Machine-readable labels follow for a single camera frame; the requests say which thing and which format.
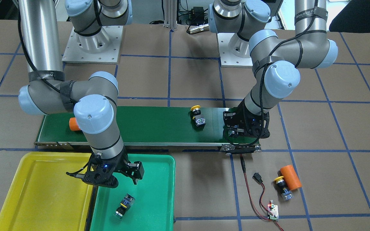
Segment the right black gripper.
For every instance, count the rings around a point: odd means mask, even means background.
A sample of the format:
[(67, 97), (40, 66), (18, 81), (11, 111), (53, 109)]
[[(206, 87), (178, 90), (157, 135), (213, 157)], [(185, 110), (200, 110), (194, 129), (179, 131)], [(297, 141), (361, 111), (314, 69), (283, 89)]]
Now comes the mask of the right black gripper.
[(84, 167), (73, 173), (66, 172), (66, 174), (79, 178), (86, 184), (116, 188), (119, 182), (113, 173), (121, 173), (126, 177), (130, 177), (133, 183), (137, 184), (138, 180), (143, 179), (144, 172), (141, 161), (130, 162), (127, 152), (122, 151), (122, 153), (110, 159), (102, 159), (99, 152), (91, 154), (89, 161)]

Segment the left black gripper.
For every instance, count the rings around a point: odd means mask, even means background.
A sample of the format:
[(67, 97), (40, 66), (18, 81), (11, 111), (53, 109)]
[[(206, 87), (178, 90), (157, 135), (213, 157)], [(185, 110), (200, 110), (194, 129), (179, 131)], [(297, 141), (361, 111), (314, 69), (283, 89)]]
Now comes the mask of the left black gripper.
[(224, 111), (223, 120), (225, 126), (230, 130), (230, 137), (257, 138), (260, 135), (261, 139), (265, 139), (270, 136), (268, 130), (269, 113), (267, 112), (263, 116), (252, 114), (246, 109), (244, 102), (241, 102), (238, 107)]

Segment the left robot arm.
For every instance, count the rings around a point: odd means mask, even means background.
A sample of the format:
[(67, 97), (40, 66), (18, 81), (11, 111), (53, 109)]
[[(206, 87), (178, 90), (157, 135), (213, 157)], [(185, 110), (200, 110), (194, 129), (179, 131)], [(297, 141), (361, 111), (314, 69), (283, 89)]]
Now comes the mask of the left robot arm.
[(328, 12), (324, 0), (296, 0), (295, 36), (280, 39), (265, 29), (271, 9), (261, 0), (215, 0), (209, 6), (209, 29), (235, 33), (248, 42), (256, 84), (235, 111), (224, 112), (224, 137), (267, 138), (269, 111), (289, 96), (300, 82), (300, 68), (326, 68), (338, 56), (327, 39)]

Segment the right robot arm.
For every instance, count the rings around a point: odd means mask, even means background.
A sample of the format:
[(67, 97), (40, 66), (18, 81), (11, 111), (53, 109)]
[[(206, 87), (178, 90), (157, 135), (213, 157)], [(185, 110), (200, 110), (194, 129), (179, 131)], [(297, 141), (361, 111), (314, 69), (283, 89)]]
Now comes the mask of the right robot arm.
[(120, 173), (137, 184), (141, 161), (131, 162), (117, 124), (116, 77), (95, 72), (87, 81), (66, 81), (60, 60), (54, 0), (19, 0), (19, 38), (29, 66), (29, 84), (19, 91), (19, 104), (30, 115), (73, 113), (92, 153), (84, 168), (66, 174), (84, 183), (116, 188)]

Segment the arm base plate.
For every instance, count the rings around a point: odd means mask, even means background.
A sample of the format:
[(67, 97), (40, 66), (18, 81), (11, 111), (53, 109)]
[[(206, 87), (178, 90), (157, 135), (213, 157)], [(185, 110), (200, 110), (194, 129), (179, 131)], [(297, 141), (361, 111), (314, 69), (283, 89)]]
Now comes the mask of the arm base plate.
[(91, 37), (71, 31), (62, 61), (65, 63), (117, 64), (123, 34), (122, 25), (102, 27)]
[(217, 40), (221, 67), (252, 67), (248, 41), (236, 33), (218, 33)]

